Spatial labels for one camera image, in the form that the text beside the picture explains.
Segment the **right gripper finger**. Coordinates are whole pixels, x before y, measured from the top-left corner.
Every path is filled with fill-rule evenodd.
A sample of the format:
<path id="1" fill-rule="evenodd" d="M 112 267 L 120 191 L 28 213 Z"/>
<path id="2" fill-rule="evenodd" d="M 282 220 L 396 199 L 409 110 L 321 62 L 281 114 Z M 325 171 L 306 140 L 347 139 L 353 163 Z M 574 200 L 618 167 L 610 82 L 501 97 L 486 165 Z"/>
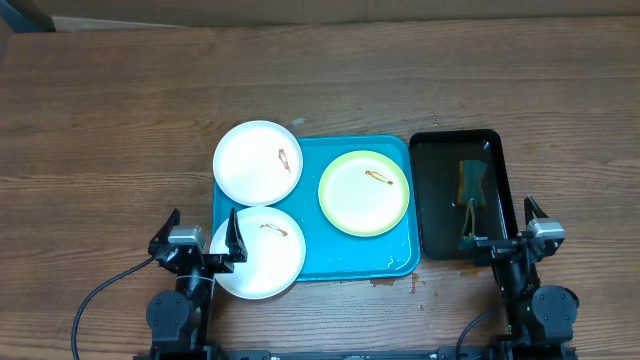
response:
<path id="1" fill-rule="evenodd" d="M 461 249 L 471 249 L 476 246 L 478 236 L 476 228 L 476 201 L 470 198 L 467 202 L 465 220 L 462 226 L 459 247 Z"/>
<path id="2" fill-rule="evenodd" d="M 529 225 L 533 220 L 548 218 L 548 215 L 540 208 L 535 199 L 529 195 L 524 201 L 525 224 Z"/>

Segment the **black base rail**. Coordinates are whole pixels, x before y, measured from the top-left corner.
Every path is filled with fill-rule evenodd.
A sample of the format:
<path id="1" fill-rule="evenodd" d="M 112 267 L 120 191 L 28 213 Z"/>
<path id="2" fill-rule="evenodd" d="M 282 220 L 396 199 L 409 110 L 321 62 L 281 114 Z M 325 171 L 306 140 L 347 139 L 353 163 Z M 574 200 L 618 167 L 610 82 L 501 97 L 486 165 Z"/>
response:
<path id="1" fill-rule="evenodd" d="M 482 347 L 462 347 L 456 355 L 453 346 L 437 350 L 418 351 L 374 351 L 374 352 L 294 352 L 271 353 L 266 350 L 225 351 L 220 347 L 206 347 L 200 352 L 134 355 L 134 360 L 157 359 L 227 359 L 227 360 L 485 360 L 499 359 Z"/>

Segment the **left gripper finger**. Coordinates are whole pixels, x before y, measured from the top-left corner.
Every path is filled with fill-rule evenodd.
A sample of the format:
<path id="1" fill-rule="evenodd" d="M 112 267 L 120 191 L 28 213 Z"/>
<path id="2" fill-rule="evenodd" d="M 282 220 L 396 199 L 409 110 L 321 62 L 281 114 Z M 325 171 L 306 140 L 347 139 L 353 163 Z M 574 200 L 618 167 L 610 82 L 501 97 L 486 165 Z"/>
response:
<path id="1" fill-rule="evenodd" d="M 180 223 L 180 211 L 174 208 L 164 225 L 156 232 L 149 241 L 149 250 L 159 250 L 162 246 L 169 243 L 169 235 L 172 228 Z"/>
<path id="2" fill-rule="evenodd" d="M 244 263 L 247 261 L 247 249 L 239 228 L 238 213 L 235 208 L 231 208 L 227 230 L 225 235 L 225 245 L 228 248 L 226 259 L 232 263 Z"/>

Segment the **green yellow sponge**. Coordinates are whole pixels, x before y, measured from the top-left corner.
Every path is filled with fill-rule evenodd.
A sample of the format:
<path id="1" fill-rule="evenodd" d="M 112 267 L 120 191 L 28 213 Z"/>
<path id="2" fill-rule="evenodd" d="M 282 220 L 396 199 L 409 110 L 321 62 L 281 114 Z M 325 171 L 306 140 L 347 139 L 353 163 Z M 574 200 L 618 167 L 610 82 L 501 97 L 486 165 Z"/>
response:
<path id="1" fill-rule="evenodd" d="M 467 205 L 471 200 L 477 206 L 486 205 L 483 188 L 487 164 L 481 160 L 461 160 L 458 162 L 457 205 Z"/>

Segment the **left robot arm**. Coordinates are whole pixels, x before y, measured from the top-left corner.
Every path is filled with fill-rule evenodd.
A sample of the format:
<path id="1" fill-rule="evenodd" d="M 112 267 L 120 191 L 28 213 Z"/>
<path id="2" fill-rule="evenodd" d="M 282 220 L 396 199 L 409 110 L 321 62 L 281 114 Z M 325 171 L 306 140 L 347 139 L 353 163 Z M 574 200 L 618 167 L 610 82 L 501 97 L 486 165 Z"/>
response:
<path id="1" fill-rule="evenodd" d="M 149 254 L 161 268 L 176 275 L 175 288 L 158 293 L 147 306 L 150 359 L 229 357 L 219 344 L 207 340 L 207 332 L 215 276 L 231 274 L 235 264 L 247 261 L 235 209 L 230 211 L 224 241 L 225 253 L 206 253 L 202 230 L 182 226 L 177 209 L 150 240 Z"/>

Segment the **teal plastic tray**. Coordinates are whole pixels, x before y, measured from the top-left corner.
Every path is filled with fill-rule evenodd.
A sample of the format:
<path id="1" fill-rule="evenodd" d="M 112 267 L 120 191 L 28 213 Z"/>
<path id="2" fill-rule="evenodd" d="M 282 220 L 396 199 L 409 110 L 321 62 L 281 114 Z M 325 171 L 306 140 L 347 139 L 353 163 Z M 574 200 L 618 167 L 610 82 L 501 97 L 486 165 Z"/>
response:
<path id="1" fill-rule="evenodd" d="M 373 237 L 357 237 L 338 230 L 327 220 L 318 197 L 325 168 L 351 151 L 380 153 L 410 178 L 410 156 L 404 141 L 393 135 L 359 135 L 304 137 L 298 143 L 303 156 L 301 178 L 286 198 L 273 205 L 290 215 L 305 237 L 306 259 L 297 280 L 362 280 L 410 274 L 421 258 L 413 200 L 393 229 Z"/>

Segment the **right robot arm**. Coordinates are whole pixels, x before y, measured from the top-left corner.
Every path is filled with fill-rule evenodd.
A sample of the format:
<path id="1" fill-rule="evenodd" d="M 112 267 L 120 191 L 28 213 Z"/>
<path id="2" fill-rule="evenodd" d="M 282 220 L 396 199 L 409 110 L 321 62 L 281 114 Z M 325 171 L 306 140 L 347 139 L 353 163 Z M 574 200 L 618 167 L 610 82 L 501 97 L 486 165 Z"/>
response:
<path id="1" fill-rule="evenodd" d="M 511 239 L 491 240 L 476 234 L 479 207 L 471 198 L 467 202 L 460 239 L 462 249 L 483 249 L 486 260 L 500 288 L 502 300 L 485 311 L 462 331 L 453 356 L 456 359 L 575 359 L 576 350 L 565 344 L 573 339 L 579 298 L 562 286 L 543 286 L 536 264 L 556 253 L 565 239 L 561 223 L 549 217 L 533 197 L 524 199 L 527 227 Z M 465 350 L 463 342 L 480 322 L 504 310 L 509 333 L 496 335 L 479 351 Z"/>

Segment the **white plate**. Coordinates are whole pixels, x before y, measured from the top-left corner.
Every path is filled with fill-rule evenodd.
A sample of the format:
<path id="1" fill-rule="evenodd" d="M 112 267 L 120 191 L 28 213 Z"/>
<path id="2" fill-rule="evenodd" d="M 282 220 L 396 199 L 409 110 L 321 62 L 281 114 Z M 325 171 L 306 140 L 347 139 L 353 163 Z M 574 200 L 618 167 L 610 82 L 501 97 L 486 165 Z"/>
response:
<path id="1" fill-rule="evenodd" d="M 216 282 L 229 293 L 250 300 L 275 296 L 298 277 L 306 257 L 306 242 L 297 222 L 273 207 L 250 207 L 237 213 L 247 249 L 247 261 L 236 263 Z"/>
<path id="2" fill-rule="evenodd" d="M 215 182 L 231 200 L 268 206 L 287 197 L 304 166 L 301 146 L 284 126 L 253 120 L 229 130 L 213 154 Z"/>

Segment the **light green plate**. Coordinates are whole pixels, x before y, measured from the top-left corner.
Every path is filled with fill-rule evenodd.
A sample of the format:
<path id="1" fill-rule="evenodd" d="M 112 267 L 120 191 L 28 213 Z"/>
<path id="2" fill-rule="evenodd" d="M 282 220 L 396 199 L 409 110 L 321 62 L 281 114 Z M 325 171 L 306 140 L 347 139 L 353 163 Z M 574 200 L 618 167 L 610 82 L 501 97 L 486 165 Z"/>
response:
<path id="1" fill-rule="evenodd" d="M 378 152 L 357 150 L 326 167 L 318 200 L 334 227 L 349 235 L 373 237 L 402 220 L 410 203 L 409 190 L 408 179 L 396 162 Z"/>

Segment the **black water tray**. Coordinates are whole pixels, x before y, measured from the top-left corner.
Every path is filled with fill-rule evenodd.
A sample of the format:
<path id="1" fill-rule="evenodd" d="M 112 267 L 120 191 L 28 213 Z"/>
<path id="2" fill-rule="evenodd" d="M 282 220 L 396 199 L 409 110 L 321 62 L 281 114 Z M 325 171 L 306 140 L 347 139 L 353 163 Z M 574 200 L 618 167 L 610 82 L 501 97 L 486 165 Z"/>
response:
<path id="1" fill-rule="evenodd" d="M 458 162 L 481 160 L 486 205 L 478 206 L 476 234 L 491 240 L 518 233 L 502 142 L 491 129 L 416 133 L 409 153 L 424 255 L 432 260 L 461 260 L 486 256 L 483 249 L 459 247 L 467 205 L 457 205 Z"/>

